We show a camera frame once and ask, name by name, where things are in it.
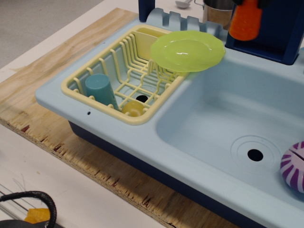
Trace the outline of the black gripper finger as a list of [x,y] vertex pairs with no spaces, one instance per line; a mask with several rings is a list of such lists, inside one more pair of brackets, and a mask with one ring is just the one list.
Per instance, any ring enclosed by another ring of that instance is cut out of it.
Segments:
[[233,0],[236,5],[242,5],[244,0]]
[[258,0],[257,7],[259,9],[264,9],[271,4],[272,0]]

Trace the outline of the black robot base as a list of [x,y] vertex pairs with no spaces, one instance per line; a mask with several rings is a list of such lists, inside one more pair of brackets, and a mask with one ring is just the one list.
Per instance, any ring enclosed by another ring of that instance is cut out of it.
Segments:
[[45,223],[31,224],[22,220],[2,220],[0,228],[44,228]]

